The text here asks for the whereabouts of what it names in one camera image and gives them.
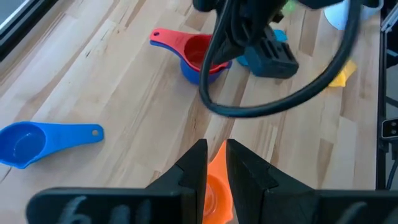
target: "measuring cup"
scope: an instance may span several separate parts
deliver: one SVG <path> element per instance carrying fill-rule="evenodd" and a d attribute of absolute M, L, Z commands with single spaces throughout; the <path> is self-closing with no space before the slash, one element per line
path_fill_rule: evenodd
<path fill-rule="evenodd" d="M 98 124 L 48 124 L 22 121 L 0 131 L 0 162 L 25 169 L 29 164 L 63 149 L 99 142 Z"/>
<path fill-rule="evenodd" d="M 226 141 L 207 167 L 204 224 L 225 224 L 233 219 L 233 199 L 226 170 Z"/>
<path fill-rule="evenodd" d="M 193 84 L 198 85 L 200 68 L 210 43 L 210 34 L 188 34 L 184 32 L 158 28 L 150 35 L 150 44 L 171 50 L 180 57 L 182 74 Z M 214 82 L 224 69 L 230 68 L 232 62 L 212 65 L 208 82 Z"/>

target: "blue measuring cup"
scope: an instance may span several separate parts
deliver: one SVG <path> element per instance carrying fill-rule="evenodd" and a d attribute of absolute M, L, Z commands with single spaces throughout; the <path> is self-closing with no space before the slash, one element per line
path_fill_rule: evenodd
<path fill-rule="evenodd" d="M 0 131 L 0 162 L 25 169 L 29 164 L 69 147 L 99 142 L 98 124 L 49 124 L 22 121 Z"/>

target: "white object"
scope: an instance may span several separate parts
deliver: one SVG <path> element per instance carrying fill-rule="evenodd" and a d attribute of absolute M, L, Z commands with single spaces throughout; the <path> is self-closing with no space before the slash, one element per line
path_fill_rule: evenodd
<path fill-rule="evenodd" d="M 372 8 L 362 6 L 361 20 L 365 21 L 371 16 L 375 15 L 383 7 L 384 0 L 379 0 L 379 6 Z M 344 0 L 341 3 L 334 4 L 325 8 L 325 17 L 328 22 L 336 29 L 343 30 L 346 27 L 349 9 L 349 0 Z"/>

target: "wooden table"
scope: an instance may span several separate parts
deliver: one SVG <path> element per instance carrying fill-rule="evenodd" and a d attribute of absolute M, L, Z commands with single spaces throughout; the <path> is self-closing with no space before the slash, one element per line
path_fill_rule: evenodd
<path fill-rule="evenodd" d="M 105 141 L 54 154 L 25 170 L 0 166 L 1 223 L 25 223 L 28 200 L 56 186 L 145 187 L 194 143 L 210 159 L 235 138 L 313 188 L 374 189 L 379 16 L 362 29 L 345 88 L 328 88 L 292 110 L 257 119 L 210 113 L 179 59 L 149 44 L 155 27 L 212 32 L 214 14 L 191 0 L 74 0 L 1 75 L 0 128 L 15 121 L 99 123 Z M 290 80 L 256 78 L 237 62 L 211 86 L 224 104 L 256 105 L 286 96 L 328 64 L 342 32 L 322 11 L 296 10 L 286 31 L 300 63 Z"/>

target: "blue plastic piece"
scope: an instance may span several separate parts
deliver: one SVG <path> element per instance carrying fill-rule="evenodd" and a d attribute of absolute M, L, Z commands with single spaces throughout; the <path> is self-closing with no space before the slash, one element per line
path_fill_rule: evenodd
<path fill-rule="evenodd" d="M 180 58 L 180 68 L 182 75 L 192 84 L 199 85 L 199 79 L 200 79 L 200 74 L 199 72 L 195 71 L 191 66 L 188 65 L 188 63 L 182 58 L 182 56 L 174 50 L 172 47 L 169 47 L 168 45 L 161 44 L 156 41 L 150 41 L 150 44 L 153 46 L 158 46 L 158 47 L 163 47 L 167 50 L 170 50 L 171 52 L 175 53 L 179 58 Z M 228 62 L 228 65 L 225 69 L 231 68 L 232 66 L 232 61 Z M 208 82 L 209 84 L 213 83 L 214 81 L 217 80 L 217 78 L 223 73 L 224 69 L 221 69 L 220 71 L 209 74 Z"/>
<path fill-rule="evenodd" d="M 48 124 L 22 121 L 0 131 L 0 162 L 25 169 L 29 164 L 69 147 L 99 142 L 98 124 Z"/>
<path fill-rule="evenodd" d="M 276 37 L 276 40 L 279 42 L 286 42 L 287 41 L 287 36 L 283 30 L 275 29 L 274 34 Z M 236 60 L 243 66 L 247 67 L 249 66 L 248 61 L 246 58 L 242 55 L 236 58 Z"/>

